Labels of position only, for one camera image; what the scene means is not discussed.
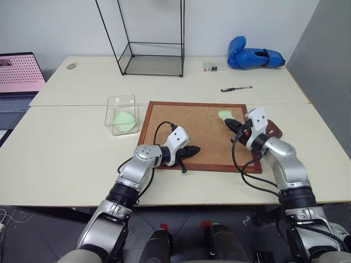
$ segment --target green sponge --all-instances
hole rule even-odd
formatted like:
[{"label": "green sponge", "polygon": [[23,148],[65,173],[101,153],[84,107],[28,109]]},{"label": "green sponge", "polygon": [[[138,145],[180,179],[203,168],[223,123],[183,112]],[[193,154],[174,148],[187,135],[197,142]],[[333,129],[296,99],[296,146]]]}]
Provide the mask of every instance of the green sponge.
[{"label": "green sponge", "polygon": [[223,121],[225,121],[226,119],[234,119],[233,113],[231,112],[231,110],[222,110],[222,111],[219,111],[218,116],[219,116],[219,118],[221,118]]},{"label": "green sponge", "polygon": [[117,126],[117,129],[120,132],[126,133],[133,129],[136,122],[134,116],[131,113],[117,110],[115,111],[113,124]]}]

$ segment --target laptop keyboard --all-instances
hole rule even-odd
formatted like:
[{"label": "laptop keyboard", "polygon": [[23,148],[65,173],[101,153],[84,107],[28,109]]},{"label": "laptop keyboard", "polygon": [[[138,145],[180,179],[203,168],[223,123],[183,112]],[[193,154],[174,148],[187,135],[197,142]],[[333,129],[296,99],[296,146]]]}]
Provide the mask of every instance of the laptop keyboard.
[{"label": "laptop keyboard", "polygon": [[0,100],[0,113],[2,112],[26,112],[29,109],[29,103],[32,101],[30,99],[20,99],[20,100]]}]

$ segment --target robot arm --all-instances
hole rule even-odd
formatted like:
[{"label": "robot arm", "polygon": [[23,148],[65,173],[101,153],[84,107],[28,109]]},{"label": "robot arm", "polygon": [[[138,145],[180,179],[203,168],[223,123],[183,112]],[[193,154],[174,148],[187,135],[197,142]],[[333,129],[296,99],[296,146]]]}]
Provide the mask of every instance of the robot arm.
[{"label": "robot arm", "polygon": [[115,262],[121,255],[128,235],[128,220],[133,206],[138,203],[139,193],[151,170],[162,163],[174,165],[181,158],[198,153],[200,148],[185,146],[189,141],[186,131],[174,126],[163,146],[139,145],[83,230],[77,249],[58,262]]},{"label": "robot arm", "polygon": [[291,227],[287,236],[291,252],[298,262],[323,262],[320,255],[347,250],[337,241],[322,207],[318,207],[307,171],[296,157],[294,147],[277,138],[268,138],[268,125],[263,108],[250,111],[241,124],[226,119],[226,125],[249,150],[262,154],[273,170],[279,189],[282,219]]}]

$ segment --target gray floor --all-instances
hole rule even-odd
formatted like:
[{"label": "gray floor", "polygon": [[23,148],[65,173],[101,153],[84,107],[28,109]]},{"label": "gray floor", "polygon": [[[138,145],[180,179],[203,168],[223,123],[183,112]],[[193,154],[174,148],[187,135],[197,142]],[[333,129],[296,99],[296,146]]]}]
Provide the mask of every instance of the gray floor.
[{"label": "gray floor", "polygon": [[[329,219],[341,224],[348,231],[351,230],[350,209],[349,203],[325,205]],[[14,211],[13,208],[6,210],[10,215]],[[172,262],[206,259],[207,252],[201,229],[201,222],[205,220],[227,225],[237,234],[249,256],[254,250],[267,250],[274,252],[276,262],[288,262],[289,247],[277,234],[275,225],[259,228],[243,224],[243,220],[252,215],[252,212],[244,211],[134,213],[129,222],[129,235],[123,251],[125,262],[139,261],[146,241],[160,224],[169,224],[169,231],[174,238]],[[31,216],[32,214],[19,210],[13,215],[17,221],[26,221]],[[34,215],[25,224],[11,221],[7,223],[1,244],[2,262],[56,262],[75,247],[83,228],[84,224],[41,215]]]}]

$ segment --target cable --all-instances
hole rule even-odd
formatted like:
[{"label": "cable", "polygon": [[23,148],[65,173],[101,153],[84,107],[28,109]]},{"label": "cable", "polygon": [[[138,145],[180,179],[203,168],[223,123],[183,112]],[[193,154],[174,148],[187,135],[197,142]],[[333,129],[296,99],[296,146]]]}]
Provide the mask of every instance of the cable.
[{"label": "cable", "polygon": [[[234,155],[233,153],[234,153],[234,150],[235,150],[235,146],[234,146],[234,142],[233,142],[233,148],[231,149],[231,151],[232,151],[232,156]],[[247,173],[245,173],[245,171],[244,171],[244,169],[243,170],[240,170],[238,167],[236,167],[239,171],[242,171],[242,173],[245,175],[245,176],[247,176],[247,177],[249,177],[249,178],[252,178],[252,179],[255,179],[255,180],[258,180],[258,181],[262,181],[262,182],[266,182],[267,184],[270,184],[270,185],[273,185],[274,187],[278,187],[275,183],[273,183],[273,182],[271,182],[271,181],[269,181],[269,180],[266,180],[266,179],[263,179],[263,178],[259,178],[259,177],[256,177],[256,176],[253,176],[253,175],[251,175],[251,174],[247,174]]]},{"label": "cable", "polygon": [[131,159],[132,159],[132,157],[129,158],[128,160],[124,161],[124,162],[117,168],[117,172],[118,172],[119,174],[121,173],[121,168],[122,168],[126,163],[128,163]]},{"label": "cable", "polygon": [[298,224],[294,224],[295,227],[299,227],[299,228],[303,228],[303,229],[306,229],[306,230],[309,230],[309,231],[313,231],[313,232],[317,232],[317,233],[320,233],[320,234],[323,234],[323,235],[326,235],[330,238],[333,238],[334,240],[336,240],[337,242],[340,243],[340,245],[342,246],[343,250],[345,252],[349,252],[347,246],[345,245],[345,243],[338,237],[334,236],[333,234],[330,234],[326,231],[323,231],[323,230],[320,230],[320,229],[317,229],[317,228],[313,228],[313,227],[309,227],[309,226],[303,226],[303,225],[298,225]]},{"label": "cable", "polygon": [[[15,214],[15,212],[16,212],[16,209],[12,212],[11,217]],[[10,223],[10,221],[8,221],[8,223],[5,225],[4,229],[3,229],[2,232],[1,232],[0,243],[2,242],[2,239],[3,239],[3,237],[4,237],[5,230],[6,230],[7,226],[9,225],[9,223]]]},{"label": "cable", "polygon": [[171,128],[173,129],[173,127],[174,127],[174,124],[173,124],[173,123],[168,122],[168,121],[161,122],[161,123],[157,126],[157,128],[156,128],[156,130],[155,130],[155,133],[154,133],[154,140],[153,140],[153,142],[152,142],[153,145],[155,145],[155,143],[156,143],[156,136],[157,136],[158,130],[159,130],[159,129],[161,128],[161,126],[164,125],[165,123],[168,123],[168,124],[171,126]]},{"label": "cable", "polygon": [[[271,194],[273,194],[273,195],[275,195],[275,196],[277,196],[277,197],[279,198],[280,196],[279,196],[278,193],[276,193],[276,192],[274,192],[274,191],[271,191],[271,190],[268,190],[268,189],[264,189],[264,188],[255,186],[255,185],[252,185],[252,184],[250,184],[250,183],[245,179],[244,176],[246,175],[246,174],[245,174],[245,169],[246,169],[246,167],[247,167],[249,164],[251,164],[251,163],[258,162],[258,161],[262,158],[262,155],[260,155],[259,158],[256,158],[256,159],[254,159],[254,160],[251,160],[251,161],[247,162],[247,163],[244,165],[243,169],[240,169],[239,166],[238,166],[238,164],[237,164],[237,162],[236,162],[236,159],[235,159],[235,146],[236,146],[236,143],[237,143],[238,139],[241,137],[241,135],[239,135],[239,134],[240,134],[240,131],[236,134],[236,137],[234,138],[233,146],[232,146],[232,148],[231,148],[231,156],[232,156],[232,158],[233,158],[233,162],[234,162],[235,168],[241,173],[241,178],[242,178],[242,180],[243,180],[244,183],[246,183],[248,186],[250,186],[250,187],[252,187],[252,188],[255,188],[256,190],[260,190],[260,191],[263,191],[263,192],[271,193]],[[261,178],[257,178],[257,177],[255,177],[255,176],[253,176],[253,177],[254,177],[254,179],[256,178],[256,179],[259,180],[259,181],[264,181],[264,182],[267,182],[267,183],[269,183],[269,184],[273,184],[272,182],[270,182],[270,181],[268,181],[268,180],[261,179]]]},{"label": "cable", "polygon": [[4,211],[5,214],[4,214],[4,217],[2,218],[2,220],[0,221],[0,224],[2,224],[2,222],[5,220],[6,216],[7,216],[7,211],[3,208],[0,208],[0,210]]},{"label": "cable", "polygon": [[20,224],[28,223],[29,220],[31,220],[32,217],[34,216],[34,214],[32,214],[31,217],[28,218],[26,221],[17,221],[17,220],[15,220],[11,215],[7,215],[7,214],[0,214],[0,215],[4,215],[5,217],[8,216],[9,218],[11,218],[12,221],[14,221],[14,222],[16,222],[16,223],[20,223]]},{"label": "cable", "polygon": [[[159,129],[161,128],[161,126],[164,125],[165,123],[168,123],[168,124],[171,126],[172,131],[174,131],[175,128],[177,127],[174,123],[169,122],[169,121],[161,122],[161,123],[157,126],[157,128],[156,128],[156,130],[155,130],[155,133],[154,133],[154,140],[152,141],[152,144],[153,144],[153,145],[155,145],[155,143],[156,143],[156,137],[157,137],[158,130],[159,130]],[[129,158],[128,160],[124,161],[124,162],[117,168],[117,172],[118,172],[119,174],[121,173],[121,168],[122,168],[126,163],[128,163],[131,159],[132,159],[132,157]],[[154,175],[155,175],[155,168],[152,169],[150,181],[148,182],[147,186],[142,190],[142,192],[139,194],[139,197],[138,197],[138,198],[140,198],[140,197],[149,189],[149,187],[150,187],[150,185],[151,185],[151,183],[152,183],[152,181],[153,181],[153,179],[154,179]]]},{"label": "cable", "polygon": [[[174,127],[176,127],[174,123],[171,123],[171,122],[168,122],[168,121],[161,122],[161,123],[157,126],[157,128],[156,128],[156,130],[155,130],[155,133],[154,133],[154,140],[152,141],[152,144],[153,144],[153,145],[156,144],[156,137],[157,137],[158,130],[159,130],[159,129],[161,128],[161,126],[164,125],[165,123],[168,123],[168,124],[171,126],[172,131],[173,131]],[[151,178],[150,178],[150,181],[148,182],[148,185],[143,189],[143,191],[140,193],[140,195],[139,195],[138,198],[140,198],[140,197],[149,189],[149,187],[150,187],[150,185],[151,185],[151,183],[152,183],[152,181],[153,181],[153,179],[154,179],[154,175],[155,175],[155,168],[152,169]]]}]

